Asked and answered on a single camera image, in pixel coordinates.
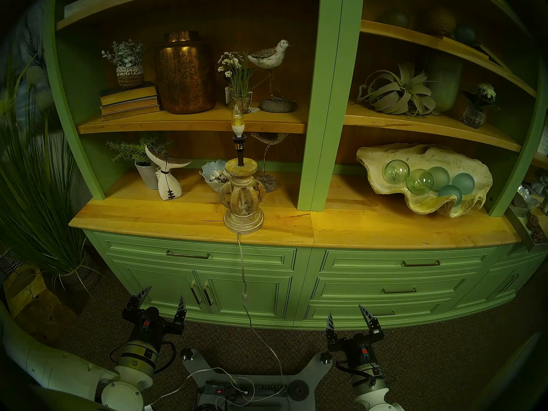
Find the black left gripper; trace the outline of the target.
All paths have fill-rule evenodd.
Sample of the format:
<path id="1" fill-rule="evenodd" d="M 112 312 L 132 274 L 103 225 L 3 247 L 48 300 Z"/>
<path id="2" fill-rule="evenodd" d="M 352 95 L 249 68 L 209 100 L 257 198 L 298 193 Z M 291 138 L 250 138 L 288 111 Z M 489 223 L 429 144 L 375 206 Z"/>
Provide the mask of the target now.
<path id="1" fill-rule="evenodd" d="M 175 317 L 172 322 L 159 315 L 156 307 L 140 309 L 152 287 L 146 287 L 132 295 L 123 310 L 123 319 L 133 323 L 134 328 L 128 341 L 141 341 L 150 345 L 160 345 L 167 334 L 182 335 L 187 314 L 186 303 L 181 295 Z"/>

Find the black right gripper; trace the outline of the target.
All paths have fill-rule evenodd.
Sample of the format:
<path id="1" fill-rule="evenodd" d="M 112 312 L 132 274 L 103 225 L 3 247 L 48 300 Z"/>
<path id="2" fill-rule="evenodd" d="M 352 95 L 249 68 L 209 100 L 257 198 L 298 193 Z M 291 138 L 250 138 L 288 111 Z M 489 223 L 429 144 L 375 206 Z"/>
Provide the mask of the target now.
<path id="1" fill-rule="evenodd" d="M 384 339 L 384 332 L 381 331 L 381 325 L 378 319 L 373 316 L 364 306 L 359 305 L 359 309 L 367 324 L 370 334 L 358 333 L 353 338 L 338 338 L 335 329 L 333 316 L 330 312 L 326 323 L 326 339 L 328 341 L 329 352 L 344 352 L 346 364 L 349 368 L 359 368 L 366 364 L 377 365 L 373 344 Z"/>

